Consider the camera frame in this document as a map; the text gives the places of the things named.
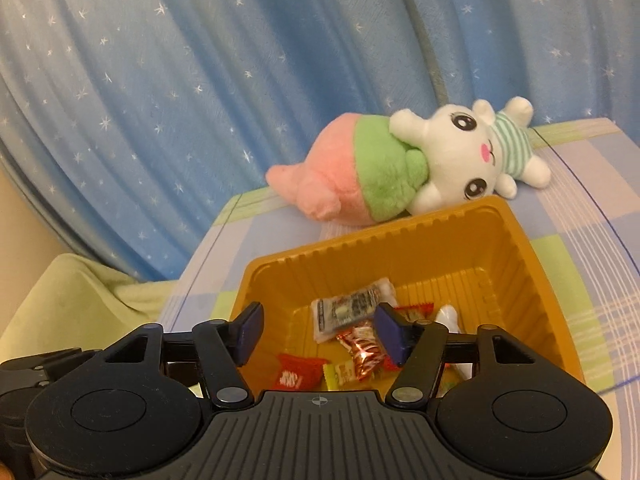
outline striped shirt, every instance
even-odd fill
[[[533,155],[527,130],[519,127],[504,112],[498,112],[494,131],[502,148],[502,172],[519,178]]]

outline red candy wrapper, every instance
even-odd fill
[[[433,313],[433,303],[418,303],[414,305],[396,306],[394,309],[408,322],[427,319]]]
[[[315,357],[297,357],[280,354],[280,371],[273,385],[274,390],[313,390],[322,381],[322,366],[329,364],[326,359]]]
[[[337,335],[338,341],[351,353],[356,378],[363,381],[385,359],[370,320],[358,323]]]

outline metal screw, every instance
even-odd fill
[[[398,402],[402,402],[404,404],[409,402],[418,402],[418,400],[423,397],[422,392],[418,388],[412,388],[410,386],[396,388],[391,396]]]
[[[227,404],[235,404],[236,402],[241,402],[245,400],[249,394],[243,388],[238,388],[236,386],[229,386],[227,388],[222,388],[218,390],[216,393],[216,397],[221,402],[226,402]]]

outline snack packet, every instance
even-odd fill
[[[369,377],[385,359],[385,353],[376,339],[373,322],[370,319],[339,333],[336,339],[351,354],[355,375],[359,381]]]
[[[433,313],[433,303],[417,303],[413,305],[396,306],[394,309],[408,322],[413,323],[427,319]]]
[[[372,316],[379,303],[398,306],[396,290],[388,278],[371,283],[347,296],[315,300],[311,304],[314,340],[323,343],[344,328]]]
[[[338,392],[345,384],[358,381],[355,366],[351,359],[343,363],[338,363],[337,365],[331,363],[325,364],[322,367],[322,372],[324,373],[326,389],[330,392]]]
[[[280,371],[273,385],[274,390],[313,390],[322,381],[322,366],[327,359],[315,357],[297,357],[295,355],[280,354]]]

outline white bunny plush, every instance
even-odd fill
[[[407,211],[422,214],[494,191],[511,199],[518,191],[514,179],[548,186],[551,171],[533,154],[527,137],[532,115],[533,106],[523,97],[514,97],[497,114],[484,99],[471,110],[445,105],[426,120],[408,109],[394,113],[389,131],[420,148],[429,166],[429,179]]]

